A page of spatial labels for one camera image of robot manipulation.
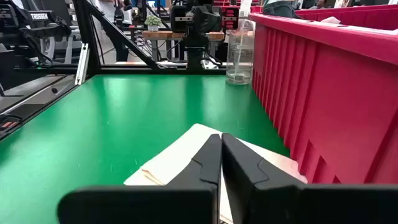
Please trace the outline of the red plastic laundry basket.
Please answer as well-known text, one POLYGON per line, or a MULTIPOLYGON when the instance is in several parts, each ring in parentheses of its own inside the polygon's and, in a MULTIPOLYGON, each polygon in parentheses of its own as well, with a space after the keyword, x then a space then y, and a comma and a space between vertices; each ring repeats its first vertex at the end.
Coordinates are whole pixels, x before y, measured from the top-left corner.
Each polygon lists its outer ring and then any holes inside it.
POLYGON ((398 184, 398 5, 249 17, 252 87, 298 171, 398 184), (340 24, 321 22, 331 16, 340 24))

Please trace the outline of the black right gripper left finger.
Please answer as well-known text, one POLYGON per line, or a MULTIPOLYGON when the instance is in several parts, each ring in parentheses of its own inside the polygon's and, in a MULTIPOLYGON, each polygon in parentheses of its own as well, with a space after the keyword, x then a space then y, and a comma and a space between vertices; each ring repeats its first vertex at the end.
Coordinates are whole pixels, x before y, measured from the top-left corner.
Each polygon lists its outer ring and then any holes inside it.
POLYGON ((166 185, 99 185, 65 194, 60 224, 219 224, 221 138, 212 134, 166 185))

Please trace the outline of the wooden workbench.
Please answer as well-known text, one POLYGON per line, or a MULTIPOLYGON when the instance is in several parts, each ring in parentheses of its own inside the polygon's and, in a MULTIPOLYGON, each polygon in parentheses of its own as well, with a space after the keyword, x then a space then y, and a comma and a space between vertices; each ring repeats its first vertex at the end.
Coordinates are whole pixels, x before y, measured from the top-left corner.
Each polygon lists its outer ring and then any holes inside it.
MULTIPOLYGON (((175 33, 169 30, 160 30, 156 32, 151 32, 144 30, 142 32, 144 38, 149 40, 166 40, 166 39, 181 39, 185 37, 185 34, 175 33)), ((224 39, 224 32, 209 32, 204 35, 210 41, 220 42, 224 39)))

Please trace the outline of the green table mat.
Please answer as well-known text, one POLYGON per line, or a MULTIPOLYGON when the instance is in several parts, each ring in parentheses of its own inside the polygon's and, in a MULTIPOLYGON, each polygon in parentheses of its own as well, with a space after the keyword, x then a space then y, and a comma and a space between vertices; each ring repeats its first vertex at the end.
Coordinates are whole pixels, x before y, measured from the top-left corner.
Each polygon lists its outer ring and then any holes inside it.
POLYGON ((54 224, 60 198, 123 183, 196 123, 288 156, 250 86, 96 75, 0 141, 0 224, 54 224))

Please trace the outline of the small potted plant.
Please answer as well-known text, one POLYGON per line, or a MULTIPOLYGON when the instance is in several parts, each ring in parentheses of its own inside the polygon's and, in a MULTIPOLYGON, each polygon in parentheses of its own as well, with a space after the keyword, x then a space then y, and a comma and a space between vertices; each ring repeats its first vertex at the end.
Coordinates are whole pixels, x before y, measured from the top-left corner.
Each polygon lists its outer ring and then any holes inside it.
POLYGON ((147 26, 148 31, 158 32, 159 27, 162 25, 162 21, 157 16, 148 15, 144 24, 147 26))

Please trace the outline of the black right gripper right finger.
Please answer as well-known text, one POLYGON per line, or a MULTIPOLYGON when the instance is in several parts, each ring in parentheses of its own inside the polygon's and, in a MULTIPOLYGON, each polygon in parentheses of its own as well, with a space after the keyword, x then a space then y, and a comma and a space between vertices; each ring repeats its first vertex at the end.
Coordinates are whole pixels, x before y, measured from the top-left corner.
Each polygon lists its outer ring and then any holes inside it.
POLYGON ((234 136, 221 139, 234 224, 398 224, 398 185, 305 184, 234 136))

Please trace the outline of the clear spray bottle white trigger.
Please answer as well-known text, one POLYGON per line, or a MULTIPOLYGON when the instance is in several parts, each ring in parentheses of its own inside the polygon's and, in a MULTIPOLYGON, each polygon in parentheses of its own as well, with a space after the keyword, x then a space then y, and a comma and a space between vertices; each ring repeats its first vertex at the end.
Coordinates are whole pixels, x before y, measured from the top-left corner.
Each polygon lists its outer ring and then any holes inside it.
POLYGON ((238 27, 228 35, 226 81, 249 85, 252 81, 255 23, 248 19, 252 0, 241 0, 238 27))

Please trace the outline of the black aluminium table frame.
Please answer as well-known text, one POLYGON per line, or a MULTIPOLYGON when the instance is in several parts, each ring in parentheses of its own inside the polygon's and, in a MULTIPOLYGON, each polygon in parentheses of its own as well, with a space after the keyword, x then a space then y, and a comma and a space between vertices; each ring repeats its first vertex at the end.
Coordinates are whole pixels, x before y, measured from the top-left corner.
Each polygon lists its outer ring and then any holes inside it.
MULTIPOLYGON (((79 28, 83 29, 82 32, 82 41, 84 44, 89 44, 88 48, 90 49, 90 55, 84 57, 84 59, 88 59, 88 68, 87 72, 84 72, 84 75, 87 74, 87 79, 90 79, 94 75, 120 75, 120 74, 128 74, 128 75, 224 75, 226 72, 225 65, 219 65, 218 69, 202 69, 202 70, 187 70, 182 64, 177 65, 161 65, 151 58, 145 58, 143 55, 139 55, 140 50, 133 44, 133 42, 124 35, 123 31, 119 30, 106 20, 104 15, 100 15, 102 12, 98 8, 96 8, 92 3, 88 0, 73 0, 75 5, 76 12, 82 18, 82 20, 78 21, 79 28), (144 65, 133 65, 133 64, 125 64, 125 65, 101 65, 100 64, 100 56, 98 56, 98 47, 99 43, 97 43, 94 31, 94 21, 93 16, 101 22, 101 24, 105 24, 106 26, 111 27, 111 31, 117 36, 119 39, 123 41, 123 45, 125 45, 129 50, 132 50, 139 58, 144 62, 144 65)), ((77 76, 78 70, 77 64, 71 65, 52 65, 49 68, 15 68, 16 72, 26 73, 26 75, 75 75, 77 76)), ((53 105, 59 99, 64 97, 66 94, 70 93, 74 88, 70 88, 71 90, 67 90, 66 93, 61 93, 61 96, 56 96, 54 100, 50 100, 49 103, 44 104, 43 107, 39 108, 36 112, 28 115, 27 118, 22 118, 17 124, 12 125, 10 128, 6 128, 5 131, 0 131, 0 141, 15 132, 18 128, 22 127, 28 121, 33 119, 35 116, 46 110, 49 106, 53 105)))

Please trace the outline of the cream tote bag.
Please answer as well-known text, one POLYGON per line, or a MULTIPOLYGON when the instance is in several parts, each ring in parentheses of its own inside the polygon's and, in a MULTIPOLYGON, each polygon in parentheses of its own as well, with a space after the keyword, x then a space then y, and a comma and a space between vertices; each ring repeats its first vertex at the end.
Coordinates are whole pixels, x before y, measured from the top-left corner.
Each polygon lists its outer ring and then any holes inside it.
MULTIPOLYGON (((188 165, 212 134, 221 135, 221 132, 202 124, 194 124, 171 145, 140 166, 124 181, 124 185, 168 184, 188 165)), ((296 161, 246 141, 243 144, 292 177, 303 183, 308 182, 305 176, 299 174, 296 161)))

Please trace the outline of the silver metal bracket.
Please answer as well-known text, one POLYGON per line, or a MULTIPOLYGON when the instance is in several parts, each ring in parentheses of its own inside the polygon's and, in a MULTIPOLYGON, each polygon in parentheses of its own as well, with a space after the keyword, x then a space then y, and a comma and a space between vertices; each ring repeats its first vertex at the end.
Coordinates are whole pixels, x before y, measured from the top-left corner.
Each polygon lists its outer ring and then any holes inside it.
POLYGON ((82 85, 86 79, 86 73, 88 68, 90 56, 90 48, 88 44, 82 44, 80 59, 76 70, 75 85, 82 85))

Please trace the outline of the person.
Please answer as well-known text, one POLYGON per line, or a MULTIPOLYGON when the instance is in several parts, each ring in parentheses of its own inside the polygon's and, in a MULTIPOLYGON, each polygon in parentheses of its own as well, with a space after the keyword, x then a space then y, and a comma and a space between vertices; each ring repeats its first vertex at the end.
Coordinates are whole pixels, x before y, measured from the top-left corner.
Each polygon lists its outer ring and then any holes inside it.
MULTIPOLYGON (((111 22, 114 22, 114 13, 116 11, 115 0, 98 0, 98 8, 104 12, 104 16, 111 22)), ((131 7, 130 0, 117 0, 120 11, 123 13, 123 24, 121 27, 129 27, 132 25, 132 13, 131 9, 126 9, 131 7)), ((125 45, 122 44, 120 40, 115 38, 111 31, 105 31, 106 35, 110 38, 116 49, 116 61, 126 62, 129 51, 125 45)))
POLYGON ((301 19, 293 8, 295 0, 264 0, 262 13, 269 16, 301 19))

